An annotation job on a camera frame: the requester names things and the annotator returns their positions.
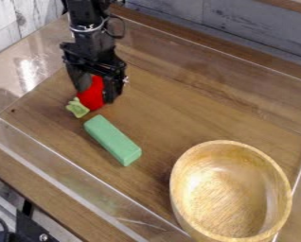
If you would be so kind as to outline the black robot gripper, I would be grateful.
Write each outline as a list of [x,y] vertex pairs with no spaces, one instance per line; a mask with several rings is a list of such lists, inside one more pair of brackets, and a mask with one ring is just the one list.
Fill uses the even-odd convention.
[[91,75],[103,77],[104,102],[112,103],[123,92],[126,63],[116,56],[115,41],[126,34],[126,28],[116,33],[114,24],[70,24],[74,35],[71,43],[62,43],[63,61],[74,86],[84,92],[92,83]]

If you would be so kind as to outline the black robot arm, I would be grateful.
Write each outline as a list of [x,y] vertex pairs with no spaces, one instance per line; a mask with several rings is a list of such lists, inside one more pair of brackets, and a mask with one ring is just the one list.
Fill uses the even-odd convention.
[[126,32],[115,32],[114,19],[122,18],[110,12],[110,5],[119,0],[64,0],[71,43],[62,43],[63,62],[74,86],[82,94],[92,87],[92,77],[102,78],[104,103],[112,103],[122,94],[126,82],[126,62],[115,52],[115,42],[124,38]]

